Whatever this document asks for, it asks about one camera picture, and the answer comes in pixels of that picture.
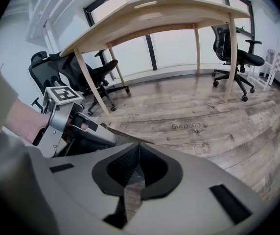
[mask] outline chair base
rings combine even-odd
[[[226,71],[226,70],[214,70],[214,72],[213,72],[213,76],[215,76],[215,74],[216,74],[216,72],[218,72],[218,73],[222,73],[222,74],[224,74],[224,75],[222,75],[222,76],[219,76],[219,77],[216,77],[215,79],[214,79],[214,83],[213,83],[213,85],[216,87],[217,85],[218,85],[218,80],[223,80],[223,79],[228,79],[229,78],[229,74],[230,74],[230,72],[229,71]],[[247,80],[247,79],[245,79],[244,77],[242,77],[242,76],[240,76],[239,74],[238,74],[238,72],[239,72],[239,70],[238,70],[238,68],[236,69],[236,73],[234,74],[234,80],[237,82],[237,84],[239,85],[239,87],[241,88],[241,90],[243,91],[243,96],[242,96],[242,101],[247,101],[248,100],[248,98],[247,98],[247,91],[246,91],[246,89],[244,88],[244,86],[243,86],[243,83],[245,83],[245,84],[247,84],[247,85],[249,85],[250,87],[251,87],[251,89],[250,89],[250,92],[251,93],[254,93],[254,86]]]
[[[99,92],[101,98],[106,97],[106,98],[109,100],[110,104],[112,105],[112,106],[111,106],[111,111],[114,112],[114,111],[116,110],[116,106],[115,106],[115,104],[112,102],[112,100],[111,100],[111,98],[110,98],[110,96],[109,96],[109,93],[117,92],[117,91],[120,91],[120,90],[122,90],[122,89],[125,89],[125,91],[126,91],[127,93],[130,92],[129,86],[128,86],[128,85],[126,85],[126,86],[120,86],[120,87],[112,87],[112,88],[109,88],[109,89],[105,89],[104,86],[101,85],[101,84],[99,85],[99,88],[97,89],[97,91]],[[93,108],[96,104],[97,104],[97,100],[96,100],[96,98],[94,97],[93,103],[92,103],[92,105],[91,105],[91,106],[89,107],[89,109],[88,109],[88,115],[90,115],[90,116],[93,115],[93,112],[92,112],[91,110],[92,110],[92,108]]]

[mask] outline wooden desk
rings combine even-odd
[[[168,30],[194,29],[197,49],[197,74],[200,72],[200,44],[198,29],[218,24],[229,24],[232,56],[230,78],[224,100],[227,101],[233,86],[237,60],[237,38],[234,19],[249,18],[250,15],[230,6],[203,0],[132,0],[93,25],[80,37],[69,44],[61,57],[75,52],[80,68],[95,98],[105,114],[105,107],[86,68],[82,54],[100,49],[109,49],[113,59],[112,47],[128,40]],[[121,82],[124,79],[116,67]]]

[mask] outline white wall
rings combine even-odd
[[[262,7],[255,7],[253,4],[253,9],[255,13],[256,31],[262,32],[261,41],[263,42],[263,58],[266,57],[268,49],[278,49],[280,52],[280,21],[274,22]]]
[[[41,97],[34,85],[28,68],[30,59],[38,51],[47,49],[25,41],[29,17],[27,13],[7,16],[0,21],[0,66],[1,73],[25,104]]]

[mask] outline desk top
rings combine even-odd
[[[72,53],[74,47],[87,53],[156,32],[227,24],[229,14],[250,17],[242,10],[204,0],[132,0],[89,28],[60,56]]]

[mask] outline wooden floor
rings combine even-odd
[[[234,82],[213,87],[210,75],[173,77],[130,86],[110,94],[117,110],[107,117],[100,106],[97,123],[178,152],[204,157],[246,183],[266,202],[280,194],[280,88],[259,86],[247,102]],[[85,100],[86,109],[92,98]],[[108,109],[110,104],[104,99]]]

